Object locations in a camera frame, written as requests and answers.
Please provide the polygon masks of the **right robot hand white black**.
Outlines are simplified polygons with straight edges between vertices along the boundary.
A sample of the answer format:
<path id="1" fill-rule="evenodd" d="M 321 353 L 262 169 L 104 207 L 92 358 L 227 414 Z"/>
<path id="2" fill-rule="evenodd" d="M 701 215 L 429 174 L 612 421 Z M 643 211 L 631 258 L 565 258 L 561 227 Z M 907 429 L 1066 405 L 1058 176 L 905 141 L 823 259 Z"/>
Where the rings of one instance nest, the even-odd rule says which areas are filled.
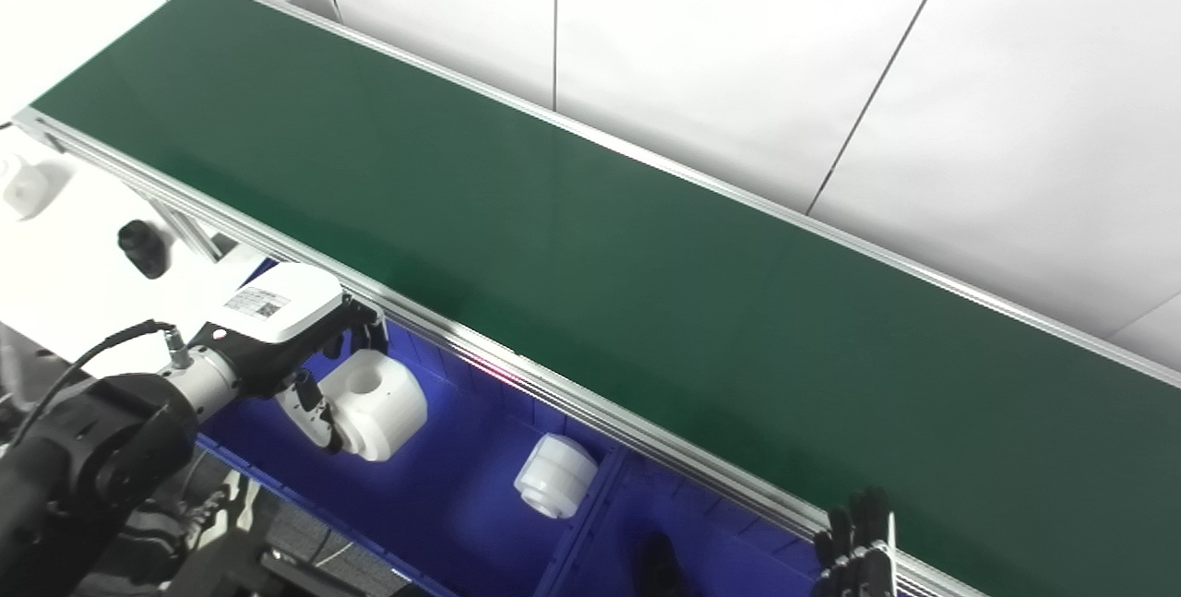
<path id="1" fill-rule="evenodd" d="M 885 488 L 862 488 L 826 516 L 811 538 L 818 579 L 810 596 L 898 596 L 898 518 Z"/>

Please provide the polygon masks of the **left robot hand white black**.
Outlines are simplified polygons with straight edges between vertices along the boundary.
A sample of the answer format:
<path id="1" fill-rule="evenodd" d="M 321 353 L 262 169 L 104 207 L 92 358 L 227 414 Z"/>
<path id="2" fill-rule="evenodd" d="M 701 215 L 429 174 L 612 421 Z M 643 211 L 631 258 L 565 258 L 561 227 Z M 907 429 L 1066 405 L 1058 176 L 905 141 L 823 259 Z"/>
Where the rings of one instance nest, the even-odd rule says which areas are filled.
<path id="1" fill-rule="evenodd" d="M 229 369 L 237 400 L 274 400 L 314 446 L 363 454 L 342 429 L 337 396 L 306 369 L 314 354 L 338 359 L 342 349 L 389 352 L 385 319 L 342 290 L 333 274 L 281 262 L 250 278 L 215 308 L 191 348 L 216 354 Z"/>

